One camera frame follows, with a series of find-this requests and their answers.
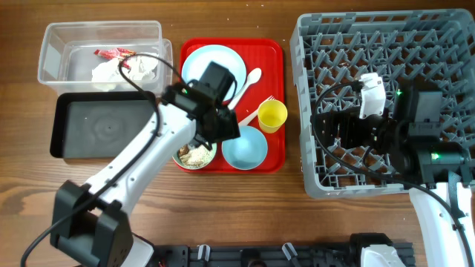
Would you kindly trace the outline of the light blue bowl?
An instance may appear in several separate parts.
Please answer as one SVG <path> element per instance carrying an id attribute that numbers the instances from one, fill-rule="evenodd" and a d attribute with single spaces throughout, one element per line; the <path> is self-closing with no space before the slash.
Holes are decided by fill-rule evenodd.
<path id="1" fill-rule="evenodd" d="M 240 136 L 222 142 L 221 152 L 233 168 L 248 171 L 257 168 L 266 159 L 268 143 L 261 131 L 252 126 L 240 126 Z"/>

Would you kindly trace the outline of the yellow plastic cup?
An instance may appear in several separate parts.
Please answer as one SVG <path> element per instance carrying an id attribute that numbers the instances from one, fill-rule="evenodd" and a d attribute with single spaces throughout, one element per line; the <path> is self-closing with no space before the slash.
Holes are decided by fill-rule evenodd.
<path id="1" fill-rule="evenodd" d="M 288 117 L 286 105 L 277 99 L 263 102 L 258 108 L 258 123 L 261 130 L 273 134 L 280 129 Z"/>

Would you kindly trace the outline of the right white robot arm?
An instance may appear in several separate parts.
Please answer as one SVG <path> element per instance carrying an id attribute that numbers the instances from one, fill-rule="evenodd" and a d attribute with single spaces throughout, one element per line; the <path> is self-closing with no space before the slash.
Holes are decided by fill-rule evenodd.
<path id="1" fill-rule="evenodd" d="M 382 86 L 363 80 L 349 86 L 361 105 L 345 111 L 313 111 L 315 140 L 324 153 L 357 174 L 402 184 L 416 211 L 429 266 L 473 266 L 474 226 L 470 154 L 458 142 L 443 142 L 439 120 L 443 93 L 432 82 L 401 80 L 393 115 L 375 98 Z M 329 150 L 339 138 L 342 148 L 365 146 L 387 154 L 394 174 L 358 168 Z"/>

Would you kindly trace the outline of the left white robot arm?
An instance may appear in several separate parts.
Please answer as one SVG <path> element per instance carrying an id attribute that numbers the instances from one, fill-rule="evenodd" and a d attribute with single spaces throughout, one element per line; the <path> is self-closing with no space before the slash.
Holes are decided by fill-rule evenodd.
<path id="1" fill-rule="evenodd" d="M 211 62 L 197 81 L 167 87 L 147 125 L 108 167 L 56 192 L 50 244 L 82 266 L 149 266 L 154 245 L 132 232 L 131 212 L 184 145 L 211 149 L 239 137 L 235 112 L 223 103 L 236 85 L 227 68 Z"/>

